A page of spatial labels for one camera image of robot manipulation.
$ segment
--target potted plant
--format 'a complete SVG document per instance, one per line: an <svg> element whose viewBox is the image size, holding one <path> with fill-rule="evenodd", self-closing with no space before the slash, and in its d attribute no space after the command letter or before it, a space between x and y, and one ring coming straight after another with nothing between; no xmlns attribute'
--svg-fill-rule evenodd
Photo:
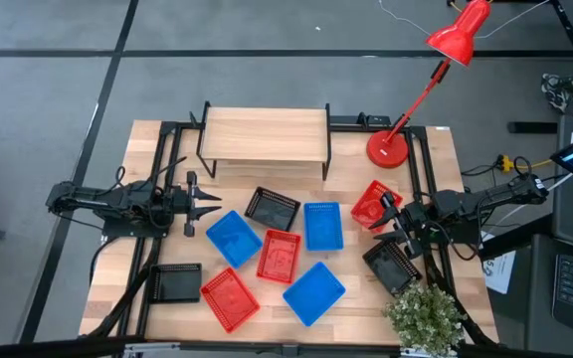
<svg viewBox="0 0 573 358"><path fill-rule="evenodd" d="M387 303L382 313L392 321L404 347L444 357L464 339L460 320L466 317L454 302L436 285L423 287L415 281L395 302Z"/></svg>

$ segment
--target lamp shade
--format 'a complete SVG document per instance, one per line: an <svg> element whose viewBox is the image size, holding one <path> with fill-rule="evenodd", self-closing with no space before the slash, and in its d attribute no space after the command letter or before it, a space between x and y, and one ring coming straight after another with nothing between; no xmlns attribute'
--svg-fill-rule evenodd
<svg viewBox="0 0 573 358"><path fill-rule="evenodd" d="M455 21L431 35L426 44L458 63L467 66L475 51L474 36L489 16L486 0L473 0Z"/></svg>

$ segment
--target blue plastic basket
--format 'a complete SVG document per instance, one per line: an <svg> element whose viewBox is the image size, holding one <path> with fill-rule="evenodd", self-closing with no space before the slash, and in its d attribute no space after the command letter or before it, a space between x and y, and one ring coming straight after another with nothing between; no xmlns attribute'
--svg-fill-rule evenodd
<svg viewBox="0 0 573 358"><path fill-rule="evenodd" d="M344 237L339 204L304 204L304 235L309 251L342 250Z"/></svg>
<svg viewBox="0 0 573 358"><path fill-rule="evenodd" d="M244 264L263 245L256 233L233 210L207 229L207 237L234 269Z"/></svg>
<svg viewBox="0 0 573 358"><path fill-rule="evenodd" d="M299 320L309 327L346 292L323 263L317 263L289 287L283 298Z"/></svg>

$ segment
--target black wire basket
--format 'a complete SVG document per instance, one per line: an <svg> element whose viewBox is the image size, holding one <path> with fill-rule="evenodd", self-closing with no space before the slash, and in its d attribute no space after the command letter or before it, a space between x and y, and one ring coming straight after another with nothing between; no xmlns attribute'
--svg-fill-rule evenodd
<svg viewBox="0 0 573 358"><path fill-rule="evenodd" d="M422 279L417 268L393 241L382 241L362 258L393 295L403 292L413 280Z"/></svg>
<svg viewBox="0 0 573 358"><path fill-rule="evenodd" d="M156 265L151 268L149 303L192 303L200 300L202 265Z"/></svg>
<svg viewBox="0 0 573 358"><path fill-rule="evenodd" d="M288 231L299 210L299 201L258 187L245 216L270 228Z"/></svg>

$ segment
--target lamp arm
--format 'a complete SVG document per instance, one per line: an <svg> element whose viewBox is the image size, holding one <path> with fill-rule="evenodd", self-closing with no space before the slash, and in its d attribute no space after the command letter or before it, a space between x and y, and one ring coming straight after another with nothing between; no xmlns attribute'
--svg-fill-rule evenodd
<svg viewBox="0 0 573 358"><path fill-rule="evenodd" d="M444 75L446 74L446 72L448 71L448 68L450 67L450 62L451 62L451 59L445 59L445 60L439 62L439 64L437 65L437 68L435 69L435 71L433 72L433 75L431 76L430 83L426 86L426 88L424 89L422 94L419 96L419 98L417 98L417 100L415 100L413 105L411 105L411 107L404 114L402 114L402 116L400 116L399 119L397 119L397 121L395 122L395 125L393 126L393 130L391 130L390 134L388 134L386 139L384 139L384 141L386 143L388 143L388 144L392 143L393 138L395 137L395 134L397 134L399 132L399 130L404 125L406 125L406 123L410 120L410 116L413 114L415 109L417 109L419 104L421 104L421 102L424 101L424 98L426 98L428 93L430 93L430 91L438 83L440 83L442 81L442 79L444 78Z"/></svg>

